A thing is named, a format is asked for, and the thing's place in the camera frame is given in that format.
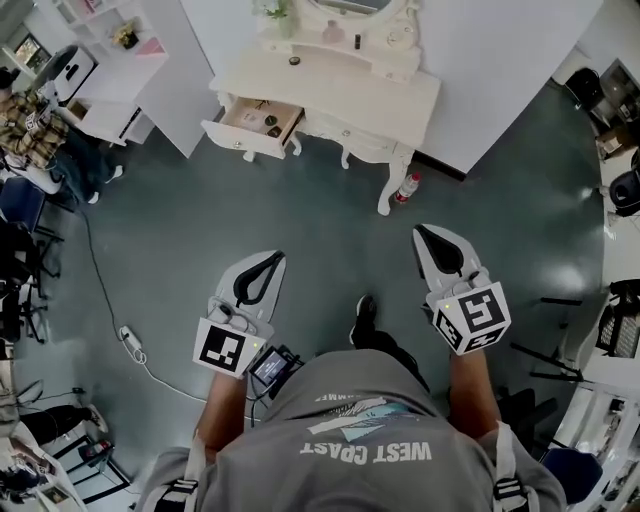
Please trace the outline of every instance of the potted plant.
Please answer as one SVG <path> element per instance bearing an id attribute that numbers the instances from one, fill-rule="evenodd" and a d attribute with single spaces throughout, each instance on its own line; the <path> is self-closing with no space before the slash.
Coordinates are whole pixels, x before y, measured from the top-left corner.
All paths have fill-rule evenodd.
<path id="1" fill-rule="evenodd" d="M 116 30 L 111 40 L 114 44 L 122 46 L 125 50 L 130 50 L 137 45 L 139 39 L 134 30 L 134 21 L 131 20 Z"/>
<path id="2" fill-rule="evenodd" d="M 254 3 L 259 13 L 272 19 L 280 30 L 284 39 L 293 36 L 293 12 L 291 0 L 262 0 Z"/>

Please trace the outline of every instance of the gray floor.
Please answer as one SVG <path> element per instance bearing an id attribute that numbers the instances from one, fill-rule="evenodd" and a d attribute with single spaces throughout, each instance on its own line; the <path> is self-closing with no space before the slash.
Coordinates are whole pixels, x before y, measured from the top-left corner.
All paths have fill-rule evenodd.
<path id="1" fill-rule="evenodd" d="M 337 145 L 305 139 L 303 146 L 300 158 L 249 164 L 204 139 L 187 161 L 154 132 L 125 154 L 126 178 L 88 212 L 118 324 L 138 334 L 152 372 L 205 396 L 211 373 L 191 362 L 191 352 L 207 298 L 233 262 L 281 249 L 288 267 L 275 343 L 304 359 L 348 348 L 355 303 L 371 291 L 381 303 L 379 326 L 443 394 L 449 352 L 420 310 L 426 287 L 410 241 L 413 225 L 428 222 L 471 240 L 502 282 L 513 326 L 488 351 L 495 385 L 533 386 L 540 399 L 558 396 L 566 407 L 572 386 L 529 378 L 534 362 L 508 343 L 551 353 L 566 311 L 536 299 L 582 297 L 601 284 L 602 201 L 580 199 L 599 184 L 597 155 L 586 116 L 568 98 L 545 87 L 464 183 L 414 165 L 422 185 L 388 218 L 376 213 L 384 166 L 353 159 L 344 171 Z M 49 286 L 50 343 L 21 345 L 19 382 L 44 378 L 51 394 L 74 384 L 89 390 L 111 425 L 117 461 L 135 475 L 163 448 L 189 443 L 201 404 L 153 382 L 129 358 L 112 333 L 82 219 L 65 216 L 62 229 L 63 276 Z"/>

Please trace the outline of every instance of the plaid shirt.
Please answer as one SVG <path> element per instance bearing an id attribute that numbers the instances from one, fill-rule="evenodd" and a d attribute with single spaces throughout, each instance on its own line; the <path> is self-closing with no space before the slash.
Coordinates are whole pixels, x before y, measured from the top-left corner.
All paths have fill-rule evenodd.
<path id="1" fill-rule="evenodd" d="M 67 140 L 67 123 L 55 114 L 51 114 L 46 126 L 41 121 L 34 123 L 34 117 L 28 120 L 31 114 L 37 116 L 43 108 L 32 91 L 15 93 L 0 105 L 0 147 L 26 158 L 35 167 L 46 169 L 55 152 Z"/>

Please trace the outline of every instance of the water bottle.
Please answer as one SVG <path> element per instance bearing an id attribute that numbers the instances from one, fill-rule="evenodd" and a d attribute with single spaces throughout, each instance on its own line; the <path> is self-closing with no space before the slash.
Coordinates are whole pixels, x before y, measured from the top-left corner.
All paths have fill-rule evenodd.
<path id="1" fill-rule="evenodd" d="M 420 173 L 414 172 L 404 179 L 400 190 L 396 192 L 396 202 L 400 204 L 406 203 L 411 195 L 418 190 L 420 185 Z"/>

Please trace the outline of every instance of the open drawer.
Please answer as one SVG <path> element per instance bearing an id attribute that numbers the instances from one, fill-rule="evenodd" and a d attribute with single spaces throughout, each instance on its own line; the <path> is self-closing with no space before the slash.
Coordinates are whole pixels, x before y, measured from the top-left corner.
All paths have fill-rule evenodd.
<path id="1" fill-rule="evenodd" d="M 238 98 L 219 122 L 202 121 L 218 146 L 284 158 L 284 148 L 302 119 L 301 107 Z"/>

